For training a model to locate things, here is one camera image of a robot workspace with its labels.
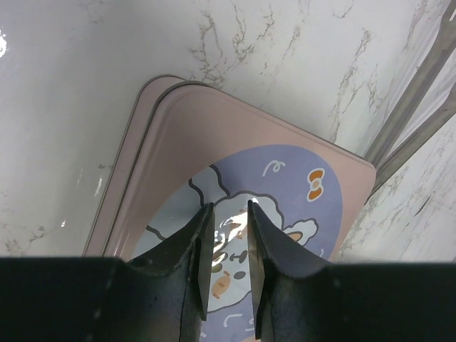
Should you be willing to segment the metal box lid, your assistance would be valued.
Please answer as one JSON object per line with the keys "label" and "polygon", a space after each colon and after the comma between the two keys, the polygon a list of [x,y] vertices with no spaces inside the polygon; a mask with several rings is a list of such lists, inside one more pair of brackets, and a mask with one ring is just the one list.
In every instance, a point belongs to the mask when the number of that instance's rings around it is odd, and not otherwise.
{"label": "metal box lid", "polygon": [[207,203],[214,252],[202,341],[252,341],[247,204],[330,259],[375,179],[373,166],[226,93],[181,82],[155,101],[108,242],[126,259],[165,241]]}

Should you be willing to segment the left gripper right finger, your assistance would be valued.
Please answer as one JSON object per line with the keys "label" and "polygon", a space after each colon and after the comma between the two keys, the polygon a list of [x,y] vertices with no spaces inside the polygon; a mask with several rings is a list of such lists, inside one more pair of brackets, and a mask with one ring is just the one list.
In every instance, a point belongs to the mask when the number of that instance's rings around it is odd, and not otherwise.
{"label": "left gripper right finger", "polygon": [[453,341],[453,263],[334,264],[248,204],[254,331],[261,341]]}

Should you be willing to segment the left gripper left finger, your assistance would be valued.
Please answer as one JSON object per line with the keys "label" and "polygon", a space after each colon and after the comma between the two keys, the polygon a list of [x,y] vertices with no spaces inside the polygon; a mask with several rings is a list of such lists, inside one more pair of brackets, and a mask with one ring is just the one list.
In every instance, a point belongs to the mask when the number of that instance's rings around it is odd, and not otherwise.
{"label": "left gripper left finger", "polygon": [[198,341],[207,317],[214,206],[130,261],[1,259],[3,341]]}

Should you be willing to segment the metal tongs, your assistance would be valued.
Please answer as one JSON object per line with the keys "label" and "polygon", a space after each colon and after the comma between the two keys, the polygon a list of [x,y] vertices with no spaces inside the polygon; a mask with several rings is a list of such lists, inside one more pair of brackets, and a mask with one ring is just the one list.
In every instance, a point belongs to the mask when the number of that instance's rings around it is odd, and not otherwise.
{"label": "metal tongs", "polygon": [[384,161],[419,104],[455,50],[455,21],[443,18],[435,41],[388,119],[369,147],[365,159],[377,169]]}

